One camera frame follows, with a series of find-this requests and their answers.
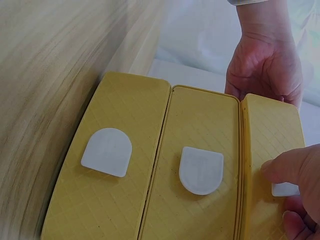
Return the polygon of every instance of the white pad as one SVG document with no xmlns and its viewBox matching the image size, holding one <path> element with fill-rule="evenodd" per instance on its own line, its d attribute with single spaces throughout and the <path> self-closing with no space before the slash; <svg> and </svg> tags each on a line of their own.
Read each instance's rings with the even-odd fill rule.
<svg viewBox="0 0 320 240">
<path fill-rule="evenodd" d="M 274 197 L 290 197 L 300 195 L 299 187 L 289 182 L 272 184 L 271 192 Z"/>
<path fill-rule="evenodd" d="M 131 153 L 132 144 L 124 132 L 115 128 L 104 128 L 91 136 L 81 165 L 116 177 L 124 177 Z"/>
<path fill-rule="evenodd" d="M 224 156 L 221 153 L 185 146 L 182 150 L 179 177 L 182 185 L 196 195 L 208 195 L 221 184 Z"/>
</svg>

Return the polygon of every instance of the finger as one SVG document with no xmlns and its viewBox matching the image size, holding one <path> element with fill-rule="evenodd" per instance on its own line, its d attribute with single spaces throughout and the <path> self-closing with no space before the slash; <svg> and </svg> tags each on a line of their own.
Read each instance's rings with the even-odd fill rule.
<svg viewBox="0 0 320 240">
<path fill-rule="evenodd" d="M 288 240 L 307 240 L 314 234 L 294 211 L 283 213 L 283 227 Z"/>
<path fill-rule="evenodd" d="M 302 104 L 302 98 L 303 98 L 302 94 L 299 94 L 298 96 L 295 96 L 294 98 L 288 98 L 285 96 L 284 102 L 287 104 L 292 104 L 292 105 L 296 106 L 296 108 L 298 110 L 300 110 L 301 104 Z"/>
<path fill-rule="evenodd" d="M 232 95 L 237 99 L 240 99 L 240 90 L 232 85 L 230 82 L 226 81 L 224 92 L 226 94 Z"/>
<path fill-rule="evenodd" d="M 301 196 L 287 197 L 284 201 L 284 211 L 296 212 L 302 219 L 307 215 Z"/>
<path fill-rule="evenodd" d="M 303 220 L 304 224 L 313 232 L 316 231 L 316 222 L 307 214 L 300 196 L 291 196 L 284 201 L 284 210 L 297 213 Z"/>
<path fill-rule="evenodd" d="M 261 166 L 262 174 L 272 183 L 298 184 L 301 168 L 311 147 L 293 149 L 282 153 Z"/>
</svg>

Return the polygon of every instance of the wood grain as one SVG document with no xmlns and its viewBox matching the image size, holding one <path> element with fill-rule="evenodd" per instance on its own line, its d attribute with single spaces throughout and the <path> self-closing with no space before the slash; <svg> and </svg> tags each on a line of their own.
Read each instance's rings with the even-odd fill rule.
<svg viewBox="0 0 320 240">
<path fill-rule="evenodd" d="M 146 75 L 163 0 L 0 1 L 0 239 L 38 239 L 105 71 Z"/>
</svg>

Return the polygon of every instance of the yellow plastic box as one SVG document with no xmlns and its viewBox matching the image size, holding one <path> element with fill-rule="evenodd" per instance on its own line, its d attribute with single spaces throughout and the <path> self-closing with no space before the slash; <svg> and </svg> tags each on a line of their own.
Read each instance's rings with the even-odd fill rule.
<svg viewBox="0 0 320 240">
<path fill-rule="evenodd" d="M 126 133 L 125 177 L 81 165 L 103 128 Z M 304 147 L 297 109 L 248 94 L 236 98 L 164 80 L 109 72 L 73 138 L 46 214 L 43 240 L 280 240 L 283 198 L 260 174 L 265 161 Z M 183 147 L 224 155 L 223 179 L 206 196 L 179 179 Z"/>
</svg>

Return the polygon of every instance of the white arch-shaped pad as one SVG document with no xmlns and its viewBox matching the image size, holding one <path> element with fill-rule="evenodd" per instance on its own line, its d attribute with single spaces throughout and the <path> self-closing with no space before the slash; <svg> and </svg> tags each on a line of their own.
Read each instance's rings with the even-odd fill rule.
<svg viewBox="0 0 320 240">
<path fill-rule="evenodd" d="M 123 131 L 103 128 L 89 139 L 81 165 L 116 177 L 124 177 L 131 153 L 131 141 Z"/>
<path fill-rule="evenodd" d="M 224 156 L 221 153 L 185 146 L 182 150 L 179 177 L 191 193 L 208 195 L 221 184 Z"/>
</svg>

